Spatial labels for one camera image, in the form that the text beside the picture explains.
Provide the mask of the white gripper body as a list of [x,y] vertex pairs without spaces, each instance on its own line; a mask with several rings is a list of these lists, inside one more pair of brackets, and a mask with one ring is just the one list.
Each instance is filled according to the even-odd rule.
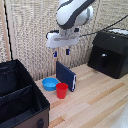
[[52,49],[76,45],[79,41],[79,29],[53,30],[47,33],[46,38],[46,46]]

